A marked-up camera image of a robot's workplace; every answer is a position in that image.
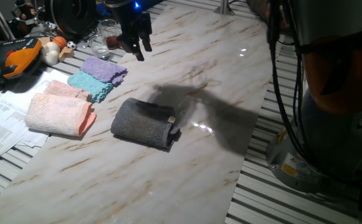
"yellow warning label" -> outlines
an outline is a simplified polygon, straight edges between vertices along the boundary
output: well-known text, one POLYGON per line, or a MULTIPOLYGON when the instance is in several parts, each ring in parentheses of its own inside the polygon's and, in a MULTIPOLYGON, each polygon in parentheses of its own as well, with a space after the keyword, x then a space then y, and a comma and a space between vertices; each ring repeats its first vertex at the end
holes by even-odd
POLYGON ((296 171, 296 169, 294 169, 293 167, 287 165, 286 163, 283 164, 282 170, 285 171, 286 173, 292 175, 292 176, 295 175, 295 171, 296 171))

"marble table surface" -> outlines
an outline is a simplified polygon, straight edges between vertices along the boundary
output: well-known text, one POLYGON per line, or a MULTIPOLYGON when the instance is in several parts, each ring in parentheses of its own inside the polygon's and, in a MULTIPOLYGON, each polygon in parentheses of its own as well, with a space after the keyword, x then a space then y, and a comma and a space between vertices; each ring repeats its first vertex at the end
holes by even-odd
POLYGON ((167 7, 152 52, 94 104, 83 138, 50 138, 0 195, 0 223, 224 223, 271 79, 265 24, 167 7), (110 125, 129 97, 174 106, 170 151, 121 141, 110 125))

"orange object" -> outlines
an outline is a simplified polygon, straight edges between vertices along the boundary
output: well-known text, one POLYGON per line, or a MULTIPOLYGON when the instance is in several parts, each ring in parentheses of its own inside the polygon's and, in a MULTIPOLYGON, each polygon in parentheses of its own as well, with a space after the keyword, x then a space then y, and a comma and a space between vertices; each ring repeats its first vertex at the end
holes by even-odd
POLYGON ((63 37, 55 37, 53 43, 57 44, 61 50, 67 46, 67 41, 63 37))
MULTIPOLYGON (((327 38, 313 44, 335 39, 327 38)), ((362 50, 353 51, 351 68, 343 89, 329 95, 321 95, 321 91, 334 71, 336 62, 327 60, 318 52, 303 55, 303 62, 312 98, 321 110, 341 115, 362 111, 362 50)))
POLYGON ((15 65, 17 67, 14 72, 5 74, 4 77, 10 78, 22 73, 35 59, 40 49, 41 41, 37 40, 36 46, 34 48, 22 49, 10 54, 5 61, 5 67, 9 67, 11 65, 15 65))

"towel tag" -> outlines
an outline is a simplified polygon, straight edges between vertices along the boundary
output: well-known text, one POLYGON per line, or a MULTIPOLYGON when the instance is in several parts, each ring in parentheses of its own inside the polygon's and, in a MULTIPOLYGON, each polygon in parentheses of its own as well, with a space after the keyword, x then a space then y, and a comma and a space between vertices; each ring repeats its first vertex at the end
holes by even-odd
POLYGON ((174 117, 174 116, 170 116, 170 117, 168 118, 168 122, 174 123, 174 122, 175 122, 175 117, 174 117))

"orange toy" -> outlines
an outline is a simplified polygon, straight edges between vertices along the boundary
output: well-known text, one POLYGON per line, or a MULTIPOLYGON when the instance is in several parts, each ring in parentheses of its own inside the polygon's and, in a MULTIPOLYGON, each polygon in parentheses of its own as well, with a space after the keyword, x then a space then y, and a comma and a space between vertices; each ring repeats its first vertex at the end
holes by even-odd
POLYGON ((67 41, 63 37, 55 37, 53 43, 57 44, 61 50, 67 46, 67 41))

